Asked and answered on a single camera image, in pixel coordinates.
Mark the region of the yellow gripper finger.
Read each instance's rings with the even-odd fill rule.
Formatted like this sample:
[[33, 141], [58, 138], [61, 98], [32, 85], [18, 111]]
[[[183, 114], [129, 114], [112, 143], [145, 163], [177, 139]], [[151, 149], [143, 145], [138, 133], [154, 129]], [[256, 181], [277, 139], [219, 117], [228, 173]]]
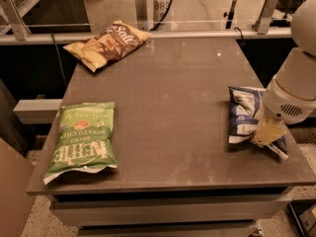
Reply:
[[263, 117], [259, 120], [258, 127], [251, 141], [258, 145], [268, 145], [285, 134], [286, 127], [283, 120]]

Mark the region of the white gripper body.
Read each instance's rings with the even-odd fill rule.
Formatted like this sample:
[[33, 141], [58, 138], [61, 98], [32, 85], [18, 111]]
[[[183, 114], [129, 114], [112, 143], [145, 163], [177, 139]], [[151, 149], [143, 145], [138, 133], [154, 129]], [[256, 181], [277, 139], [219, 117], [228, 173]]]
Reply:
[[287, 93], [274, 76], [262, 101], [264, 115], [270, 119], [295, 124], [307, 119], [316, 108], [315, 100], [305, 100]]

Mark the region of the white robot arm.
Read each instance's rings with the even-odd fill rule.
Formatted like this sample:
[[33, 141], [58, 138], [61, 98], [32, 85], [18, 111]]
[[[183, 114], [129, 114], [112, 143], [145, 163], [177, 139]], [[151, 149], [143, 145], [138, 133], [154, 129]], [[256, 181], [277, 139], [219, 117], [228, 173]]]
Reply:
[[268, 145], [285, 135], [287, 124], [307, 119], [316, 109], [316, 0], [306, 0], [291, 21], [293, 48], [264, 92], [251, 141]]

